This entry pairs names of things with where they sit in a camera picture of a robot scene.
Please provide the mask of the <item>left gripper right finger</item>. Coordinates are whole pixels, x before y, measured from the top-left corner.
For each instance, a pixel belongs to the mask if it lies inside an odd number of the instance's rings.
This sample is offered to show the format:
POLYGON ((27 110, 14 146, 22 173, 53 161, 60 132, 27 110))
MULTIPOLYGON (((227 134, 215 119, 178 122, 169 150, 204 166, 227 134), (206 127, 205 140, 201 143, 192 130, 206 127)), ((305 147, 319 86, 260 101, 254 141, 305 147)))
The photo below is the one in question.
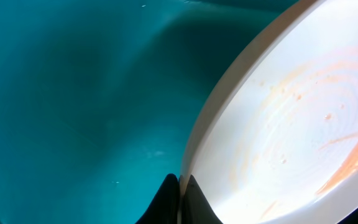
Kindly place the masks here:
POLYGON ((223 224, 213 212, 196 179, 191 175, 181 206, 182 224, 223 224))

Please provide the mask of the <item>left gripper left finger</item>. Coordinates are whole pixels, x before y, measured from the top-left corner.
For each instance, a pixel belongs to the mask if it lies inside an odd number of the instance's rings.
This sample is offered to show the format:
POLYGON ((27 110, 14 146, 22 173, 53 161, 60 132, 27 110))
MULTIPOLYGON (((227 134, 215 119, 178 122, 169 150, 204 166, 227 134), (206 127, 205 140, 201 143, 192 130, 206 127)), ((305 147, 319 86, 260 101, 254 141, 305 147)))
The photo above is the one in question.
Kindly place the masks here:
POLYGON ((136 224, 177 224, 178 206, 179 181, 175 174, 168 174, 136 224))

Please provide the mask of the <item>white plate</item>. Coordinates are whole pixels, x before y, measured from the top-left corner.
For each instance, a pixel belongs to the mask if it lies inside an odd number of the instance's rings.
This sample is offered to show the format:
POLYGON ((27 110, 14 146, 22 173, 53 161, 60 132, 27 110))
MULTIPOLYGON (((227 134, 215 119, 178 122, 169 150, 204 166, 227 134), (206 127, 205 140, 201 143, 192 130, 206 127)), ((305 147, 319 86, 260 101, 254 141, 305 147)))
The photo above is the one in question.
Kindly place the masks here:
POLYGON ((209 95, 183 155, 223 223, 338 223, 358 208, 358 0, 302 0, 209 95))

